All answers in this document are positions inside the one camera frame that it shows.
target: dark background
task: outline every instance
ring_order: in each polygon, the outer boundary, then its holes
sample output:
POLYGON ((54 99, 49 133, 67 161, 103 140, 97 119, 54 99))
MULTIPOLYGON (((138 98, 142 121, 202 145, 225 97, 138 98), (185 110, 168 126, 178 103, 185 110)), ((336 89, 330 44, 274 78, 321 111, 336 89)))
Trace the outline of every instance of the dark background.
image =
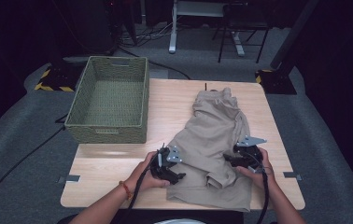
MULTIPOLYGON (((169 8, 170 2, 147 0, 148 23, 168 21, 170 14, 159 6, 169 8)), ((281 2, 275 26, 291 27, 306 1, 281 2)), ((91 1, 90 7, 70 4, 0 1, 0 117, 26 93, 25 78, 44 63, 74 55, 111 54, 115 36, 104 31, 115 32, 118 18, 109 18, 102 1, 91 1), (82 18, 92 22, 87 26, 82 18)), ((353 171, 353 2, 319 1, 282 63, 299 69, 307 96, 353 171)))

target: khaki pants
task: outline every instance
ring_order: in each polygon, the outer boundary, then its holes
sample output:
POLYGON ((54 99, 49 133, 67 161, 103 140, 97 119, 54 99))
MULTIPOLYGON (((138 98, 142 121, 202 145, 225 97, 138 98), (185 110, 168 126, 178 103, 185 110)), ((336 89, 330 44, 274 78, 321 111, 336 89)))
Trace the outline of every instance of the khaki pants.
POLYGON ((194 115, 168 144, 177 146, 183 162, 172 167, 186 173, 167 189, 167 199, 249 211, 251 179, 235 171, 223 153, 249 135, 247 118, 238 108, 230 88, 200 91, 193 104, 194 115))

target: woven basket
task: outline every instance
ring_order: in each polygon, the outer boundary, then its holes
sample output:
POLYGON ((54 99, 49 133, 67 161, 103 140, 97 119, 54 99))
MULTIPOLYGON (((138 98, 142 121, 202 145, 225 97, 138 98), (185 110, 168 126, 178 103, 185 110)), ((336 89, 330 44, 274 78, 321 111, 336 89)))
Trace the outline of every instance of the woven basket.
POLYGON ((80 144, 145 143, 148 59, 91 56, 65 127, 80 144))

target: cable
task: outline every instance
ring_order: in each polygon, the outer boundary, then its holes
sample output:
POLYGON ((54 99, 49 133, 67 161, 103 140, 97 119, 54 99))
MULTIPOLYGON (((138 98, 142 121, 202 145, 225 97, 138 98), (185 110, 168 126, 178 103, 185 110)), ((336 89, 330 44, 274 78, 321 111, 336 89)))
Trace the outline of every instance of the cable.
POLYGON ((125 48, 142 47, 151 40, 158 40, 158 39, 163 38, 166 35, 171 34, 171 33, 162 34, 163 31, 169 30, 169 25, 165 26, 164 28, 158 29, 157 31, 155 31, 154 28, 151 28, 150 32, 145 33, 147 29, 145 29, 140 35, 136 36, 137 37, 137 44, 124 43, 124 40, 131 40, 131 38, 130 37, 122 37, 120 39, 119 45, 123 46, 125 48))
POLYGON ((65 123, 65 121, 63 119, 66 118, 66 116, 68 116, 68 114, 65 114, 64 116, 60 117, 59 119, 56 119, 54 122, 55 123, 65 123))
POLYGON ((131 199, 130 205, 128 206, 127 211, 126 211, 126 213, 124 214, 124 216, 121 218, 119 224, 124 223, 125 219, 128 217, 128 214, 129 214, 129 213, 131 212, 131 210, 133 209, 133 206, 134 206, 136 197, 138 196, 138 192, 139 192, 139 189, 141 188, 141 184, 142 184, 142 181, 144 180, 145 174, 147 173, 147 171, 148 171, 149 168, 150 168, 150 165, 151 165, 151 164, 153 163, 153 161, 157 158, 157 156, 159 155, 159 153, 160 153, 160 150, 157 150, 156 154, 153 155, 153 157, 151 158, 151 160, 150 160, 148 166, 145 168, 145 170, 142 172, 141 176, 139 176, 138 180, 136 181, 136 186, 135 186, 135 190, 134 190, 134 196, 133 196, 133 198, 131 199))
POLYGON ((268 184, 268 176, 266 174, 266 171, 264 170, 264 166, 261 165, 262 167, 262 176, 263 176, 263 185, 264 185, 264 205, 263 205, 263 209, 261 210, 261 216, 258 219, 258 224, 261 224, 261 222, 263 221, 264 215, 266 214, 267 211, 267 207, 269 205, 269 184, 268 184))
POLYGON ((55 132, 51 137, 46 139, 42 144, 40 144, 38 147, 36 147, 34 150, 32 150, 30 153, 28 153, 26 156, 24 156, 21 160, 19 160, 13 167, 11 167, 11 169, 9 169, 7 171, 7 173, 5 173, 2 176, 2 178, 0 178, 0 184, 14 169, 16 169, 23 161, 25 161, 25 159, 27 159, 29 156, 34 154, 34 152, 38 151, 41 147, 43 147, 46 143, 48 143, 49 140, 51 140, 55 135, 57 135, 60 131, 62 131, 64 129, 65 129, 65 127, 63 126, 61 129, 59 129, 57 132, 55 132))
MULTIPOLYGON (((138 55, 136 55, 136 54, 134 54, 134 53, 131 53, 130 51, 127 51, 127 50, 125 50, 125 49, 122 49, 121 47, 119 47, 119 49, 120 49, 121 51, 123 51, 124 53, 126 53, 126 54, 130 54, 130 55, 133 55, 133 56, 135 56, 135 57, 140 57, 140 56, 138 56, 138 55)), ((155 65, 158 65, 158 66, 160 66, 160 67, 164 67, 164 68, 167 68, 167 69, 170 69, 170 70, 174 70, 174 71, 176 71, 176 72, 182 74, 182 75, 183 75, 185 78, 187 78, 188 80, 191 80, 191 78, 190 78, 187 74, 185 74, 185 73, 183 73, 183 72, 181 72, 181 71, 179 71, 179 70, 176 70, 175 68, 169 67, 169 66, 164 65, 164 64, 155 63, 155 62, 153 62, 153 61, 151 61, 151 60, 148 60, 148 61, 149 61, 150 63, 155 64, 155 65)))

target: chair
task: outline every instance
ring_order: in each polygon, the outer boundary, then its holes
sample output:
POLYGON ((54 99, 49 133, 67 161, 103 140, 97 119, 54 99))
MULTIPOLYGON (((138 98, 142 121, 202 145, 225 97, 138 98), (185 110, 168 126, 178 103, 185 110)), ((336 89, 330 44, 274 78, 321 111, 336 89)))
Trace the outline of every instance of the chair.
MULTIPOLYGON (((263 12, 261 10, 261 6, 247 1, 246 2, 231 1, 228 5, 223 6, 223 18, 222 18, 221 26, 223 26, 223 34, 222 34, 222 42, 220 44, 218 63, 220 63, 220 58, 222 56, 226 31, 237 32, 237 34, 238 32, 242 32, 242 31, 252 32, 252 34, 245 41, 247 43, 250 40, 250 38, 256 34, 257 31, 262 30, 262 31, 265 31, 265 33, 261 44, 244 44, 244 46, 261 46, 261 49, 259 50, 258 58, 256 59, 256 63, 259 62, 259 58, 261 57, 261 52, 263 50, 264 42, 266 41, 266 37, 270 29, 263 15, 263 12)), ((217 35, 219 28, 220 27, 218 27, 212 39, 215 39, 215 36, 217 35)))

